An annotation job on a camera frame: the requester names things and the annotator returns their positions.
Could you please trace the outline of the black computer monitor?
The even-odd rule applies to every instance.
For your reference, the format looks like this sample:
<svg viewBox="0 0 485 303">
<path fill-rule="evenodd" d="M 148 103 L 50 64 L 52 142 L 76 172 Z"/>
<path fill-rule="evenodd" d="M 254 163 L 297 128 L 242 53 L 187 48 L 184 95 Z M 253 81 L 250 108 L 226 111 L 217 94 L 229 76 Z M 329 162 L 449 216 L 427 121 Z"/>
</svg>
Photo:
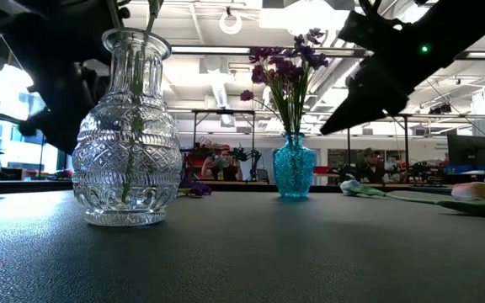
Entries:
<svg viewBox="0 0 485 303">
<path fill-rule="evenodd" d="M 485 165 L 485 137 L 448 135 L 448 155 L 451 165 Z"/>
</svg>

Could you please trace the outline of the pink yellow artificial tulip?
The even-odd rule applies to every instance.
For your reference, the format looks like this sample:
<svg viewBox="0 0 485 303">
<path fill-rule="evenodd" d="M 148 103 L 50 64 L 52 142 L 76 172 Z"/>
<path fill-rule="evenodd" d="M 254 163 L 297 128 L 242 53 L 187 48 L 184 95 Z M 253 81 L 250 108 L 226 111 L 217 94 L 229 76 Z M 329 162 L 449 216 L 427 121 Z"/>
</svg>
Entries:
<svg viewBox="0 0 485 303">
<path fill-rule="evenodd" d="M 468 215 L 485 217 L 485 183 L 455 184 L 451 196 L 453 200 L 440 200 L 436 204 Z"/>
</svg>

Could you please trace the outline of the white ceiling duct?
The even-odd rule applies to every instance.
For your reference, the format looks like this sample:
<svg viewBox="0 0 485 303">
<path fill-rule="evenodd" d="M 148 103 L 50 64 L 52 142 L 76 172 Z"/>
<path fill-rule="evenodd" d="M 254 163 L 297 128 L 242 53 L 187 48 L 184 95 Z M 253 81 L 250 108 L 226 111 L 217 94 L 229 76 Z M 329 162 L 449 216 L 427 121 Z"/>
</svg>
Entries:
<svg viewBox="0 0 485 303">
<path fill-rule="evenodd" d="M 200 76 L 205 84 L 211 86 L 216 105 L 220 109 L 228 109 L 228 98 L 225 84 L 232 80 L 228 71 L 226 57 L 204 56 L 200 59 Z"/>
</svg>

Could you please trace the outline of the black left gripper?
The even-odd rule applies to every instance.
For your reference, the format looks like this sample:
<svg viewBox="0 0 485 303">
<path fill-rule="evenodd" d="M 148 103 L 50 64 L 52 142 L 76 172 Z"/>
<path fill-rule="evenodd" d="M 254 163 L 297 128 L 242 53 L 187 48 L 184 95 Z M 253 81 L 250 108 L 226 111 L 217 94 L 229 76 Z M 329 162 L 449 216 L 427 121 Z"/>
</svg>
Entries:
<svg viewBox="0 0 485 303">
<path fill-rule="evenodd" d="M 53 61 L 35 68 L 32 78 L 45 107 L 19 123 L 20 133 L 35 136 L 40 130 L 45 136 L 51 136 L 53 146 L 73 154 L 80 123 L 108 87 L 107 66 L 95 60 Z"/>
</svg>

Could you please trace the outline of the blue textured glass vase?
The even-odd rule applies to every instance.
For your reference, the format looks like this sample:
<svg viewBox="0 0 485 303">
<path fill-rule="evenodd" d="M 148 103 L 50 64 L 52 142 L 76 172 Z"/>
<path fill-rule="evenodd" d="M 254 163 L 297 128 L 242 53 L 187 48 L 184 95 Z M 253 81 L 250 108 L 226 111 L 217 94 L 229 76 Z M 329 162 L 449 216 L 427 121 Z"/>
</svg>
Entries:
<svg viewBox="0 0 485 303">
<path fill-rule="evenodd" d="M 302 133 L 283 135 L 285 143 L 273 152 L 274 179 L 281 197 L 306 198 L 313 183 L 315 152 L 303 145 Z"/>
</svg>

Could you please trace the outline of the black table frame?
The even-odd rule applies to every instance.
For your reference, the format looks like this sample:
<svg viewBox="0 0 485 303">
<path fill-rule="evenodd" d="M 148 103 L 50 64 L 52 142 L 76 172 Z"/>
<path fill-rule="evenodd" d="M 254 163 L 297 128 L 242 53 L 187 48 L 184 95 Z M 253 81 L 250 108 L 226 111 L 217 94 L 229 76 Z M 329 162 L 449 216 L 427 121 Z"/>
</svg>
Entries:
<svg viewBox="0 0 485 303">
<path fill-rule="evenodd" d="M 256 112 L 254 110 L 250 109 L 191 109 L 190 112 L 194 115 L 194 120 L 193 120 L 193 141 L 192 141 L 192 146 L 195 146 L 195 143 L 197 142 L 196 136 L 197 136 L 197 126 L 201 123 L 201 120 L 198 120 L 198 115 L 199 114 L 205 114 L 204 119 L 209 115 L 209 114 L 217 114 L 217 115 L 240 115 L 244 119 L 246 118 L 247 115 L 252 116 L 252 121 L 248 122 L 248 124 L 252 128 L 251 132 L 251 147 L 255 149 L 255 122 L 256 122 Z"/>
<path fill-rule="evenodd" d="M 397 168 L 408 170 L 409 162 L 409 129 L 408 121 L 411 114 L 390 115 L 383 111 L 384 116 L 380 119 L 363 123 L 346 130 L 347 146 L 349 150 L 355 148 L 372 147 L 388 152 L 396 147 L 398 154 Z"/>
</svg>

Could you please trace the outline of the purple artificial flower bunch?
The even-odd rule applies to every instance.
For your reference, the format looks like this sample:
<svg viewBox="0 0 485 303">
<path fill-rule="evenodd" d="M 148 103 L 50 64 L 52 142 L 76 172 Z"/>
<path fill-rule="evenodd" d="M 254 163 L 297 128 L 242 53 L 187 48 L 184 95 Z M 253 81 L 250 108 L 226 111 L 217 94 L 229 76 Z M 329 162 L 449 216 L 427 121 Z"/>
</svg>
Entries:
<svg viewBox="0 0 485 303">
<path fill-rule="evenodd" d="M 274 105 L 261 102 L 281 121 L 286 133 L 301 131 L 303 105 L 307 91 L 307 63 L 296 64 L 297 54 L 291 50 L 275 48 L 253 48 L 248 56 L 253 65 L 251 81 L 264 84 L 270 90 L 269 101 Z"/>
<path fill-rule="evenodd" d="M 180 173 L 180 183 L 179 183 L 179 194 L 184 194 L 185 196 L 195 196 L 195 197 L 202 197 L 206 195 L 212 194 L 212 189 L 200 182 L 194 181 L 192 179 L 193 173 L 183 169 Z"/>
<path fill-rule="evenodd" d="M 324 35 L 319 28 L 309 29 L 305 34 L 295 36 L 293 48 L 285 52 L 285 56 L 292 62 L 288 74 L 287 94 L 290 104 L 290 133 L 301 131 L 303 105 L 311 73 L 329 64 L 323 53 L 315 51 L 315 48 L 322 44 L 320 39 Z"/>
</svg>

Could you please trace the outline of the white artificial tulip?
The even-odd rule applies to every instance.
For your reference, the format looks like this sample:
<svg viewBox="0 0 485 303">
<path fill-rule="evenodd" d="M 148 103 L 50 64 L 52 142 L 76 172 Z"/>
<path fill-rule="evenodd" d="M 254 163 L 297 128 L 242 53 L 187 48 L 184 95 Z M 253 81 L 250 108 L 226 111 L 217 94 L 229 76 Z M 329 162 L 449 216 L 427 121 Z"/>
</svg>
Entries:
<svg viewBox="0 0 485 303">
<path fill-rule="evenodd" d="M 386 192 L 383 192 L 379 189 L 375 189 L 366 185 L 359 183 L 358 181 L 351 179 L 343 181 L 340 185 L 341 192 L 346 196 L 357 196 L 357 195 L 366 195 L 369 197 L 380 197 L 380 198 L 388 198 L 388 199 L 395 199 L 413 203 L 420 203 L 420 204 L 427 204 L 427 205 L 436 205 L 437 202 L 433 200 L 427 199 L 416 199 L 416 198 L 405 198 L 396 195 L 391 195 Z"/>
</svg>

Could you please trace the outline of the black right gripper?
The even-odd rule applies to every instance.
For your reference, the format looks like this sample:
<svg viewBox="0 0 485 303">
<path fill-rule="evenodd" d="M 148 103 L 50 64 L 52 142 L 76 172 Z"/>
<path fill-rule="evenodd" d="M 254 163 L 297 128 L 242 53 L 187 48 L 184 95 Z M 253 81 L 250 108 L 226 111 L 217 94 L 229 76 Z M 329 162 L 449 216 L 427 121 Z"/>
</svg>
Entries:
<svg viewBox="0 0 485 303">
<path fill-rule="evenodd" d="M 450 23 L 420 19 L 404 23 L 377 13 L 351 12 L 338 37 L 373 54 L 350 77 L 348 96 L 321 127 L 322 135 L 398 114 L 423 80 L 450 65 L 466 49 L 448 35 Z"/>
</svg>

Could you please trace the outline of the red storage shelf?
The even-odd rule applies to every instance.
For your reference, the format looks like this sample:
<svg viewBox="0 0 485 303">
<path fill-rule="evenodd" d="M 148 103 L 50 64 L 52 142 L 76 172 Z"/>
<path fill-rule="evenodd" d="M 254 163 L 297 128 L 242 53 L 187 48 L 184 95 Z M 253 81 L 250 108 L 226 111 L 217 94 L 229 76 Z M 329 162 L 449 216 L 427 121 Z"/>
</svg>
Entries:
<svg viewBox="0 0 485 303">
<path fill-rule="evenodd" d="M 193 180 L 220 180 L 220 164 L 216 159 L 228 156 L 231 147 L 227 144 L 207 141 L 195 143 L 184 155 L 185 165 Z"/>
</svg>

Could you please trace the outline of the green stems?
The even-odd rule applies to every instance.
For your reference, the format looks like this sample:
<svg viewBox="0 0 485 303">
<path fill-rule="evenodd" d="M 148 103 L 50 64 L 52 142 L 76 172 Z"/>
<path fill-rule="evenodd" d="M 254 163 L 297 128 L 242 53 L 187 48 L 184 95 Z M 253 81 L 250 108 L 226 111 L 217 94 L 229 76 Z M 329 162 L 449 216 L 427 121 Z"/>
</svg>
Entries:
<svg viewBox="0 0 485 303">
<path fill-rule="evenodd" d="M 133 104 L 140 104 L 138 95 L 141 94 L 144 86 L 143 78 L 144 78 L 146 47 L 148 45 L 148 40 L 152 34 L 151 32 L 152 26 L 154 24 L 154 21 L 157 18 L 157 14 L 160 7 L 163 4 L 163 0 L 148 0 L 148 3 L 149 3 L 149 14 L 148 14 L 146 28 L 141 31 L 138 31 L 137 29 L 133 29 L 131 31 L 131 33 L 134 36 L 137 36 L 138 34 L 141 35 L 141 41 L 139 42 L 139 46 L 141 47 L 141 49 L 137 52 L 138 58 L 135 61 L 136 69 L 132 73 L 132 80 L 131 80 L 131 92 L 132 92 L 131 102 Z M 132 37 L 132 39 L 134 41 L 137 41 L 137 37 L 134 37 L 134 36 Z M 125 169 L 126 181 L 124 182 L 123 191 L 121 195 L 121 200 L 125 203 L 129 198 L 130 191 L 132 188 L 132 181 L 134 179 L 133 170 L 134 170 L 134 164 L 135 164 L 135 156 L 134 156 L 133 148 L 136 146 L 136 143 L 137 143 L 137 139 L 131 138 L 130 150 L 129 150 L 129 155 L 127 159 L 126 169 Z"/>
</svg>

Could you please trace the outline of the clear cut glass vase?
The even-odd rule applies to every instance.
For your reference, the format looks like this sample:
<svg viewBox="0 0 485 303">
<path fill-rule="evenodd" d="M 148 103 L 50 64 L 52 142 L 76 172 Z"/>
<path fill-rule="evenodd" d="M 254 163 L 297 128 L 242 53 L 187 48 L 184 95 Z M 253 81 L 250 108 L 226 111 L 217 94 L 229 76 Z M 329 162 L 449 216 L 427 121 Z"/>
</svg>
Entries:
<svg viewBox="0 0 485 303">
<path fill-rule="evenodd" d="M 163 38 L 141 29 L 103 34 L 111 53 L 105 95 L 83 118 L 72 154 L 74 195 L 95 226 L 144 226 L 163 221 L 178 195 L 179 132 L 161 88 Z"/>
</svg>

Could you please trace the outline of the long ceiling light strip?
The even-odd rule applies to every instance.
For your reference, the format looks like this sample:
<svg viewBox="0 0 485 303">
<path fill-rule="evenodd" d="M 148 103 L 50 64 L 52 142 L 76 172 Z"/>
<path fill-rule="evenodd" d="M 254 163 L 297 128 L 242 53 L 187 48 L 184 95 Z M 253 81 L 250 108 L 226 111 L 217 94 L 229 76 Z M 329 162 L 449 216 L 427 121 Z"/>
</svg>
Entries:
<svg viewBox="0 0 485 303">
<path fill-rule="evenodd" d="M 244 56 L 250 53 L 248 47 L 222 47 L 205 45 L 176 45 L 172 47 L 174 55 L 234 55 Z"/>
</svg>

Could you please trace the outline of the blue background table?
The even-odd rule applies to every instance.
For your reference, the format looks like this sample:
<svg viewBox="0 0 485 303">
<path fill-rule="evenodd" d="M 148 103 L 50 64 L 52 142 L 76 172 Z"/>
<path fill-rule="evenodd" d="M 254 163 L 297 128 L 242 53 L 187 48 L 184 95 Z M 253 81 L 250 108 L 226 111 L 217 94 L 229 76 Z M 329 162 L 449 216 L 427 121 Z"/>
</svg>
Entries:
<svg viewBox="0 0 485 303">
<path fill-rule="evenodd" d="M 485 174 L 485 164 L 483 165 L 452 165 L 445 166 L 447 173 L 467 173 L 467 174 Z"/>
</svg>

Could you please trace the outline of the person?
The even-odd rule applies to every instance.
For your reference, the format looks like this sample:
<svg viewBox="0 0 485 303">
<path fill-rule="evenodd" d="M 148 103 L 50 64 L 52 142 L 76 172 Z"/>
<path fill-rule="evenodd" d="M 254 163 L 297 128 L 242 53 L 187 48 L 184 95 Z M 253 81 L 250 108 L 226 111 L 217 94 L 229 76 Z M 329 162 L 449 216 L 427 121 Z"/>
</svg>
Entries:
<svg viewBox="0 0 485 303">
<path fill-rule="evenodd" d="M 355 177 L 366 183 L 383 183 L 385 170 L 379 162 L 379 153 L 372 148 L 363 151 L 362 159 L 355 166 Z"/>
<path fill-rule="evenodd" d="M 222 145 L 208 156 L 201 167 L 203 176 L 212 176 L 214 180 L 241 181 L 243 174 L 240 161 L 237 160 L 229 146 Z"/>
</svg>

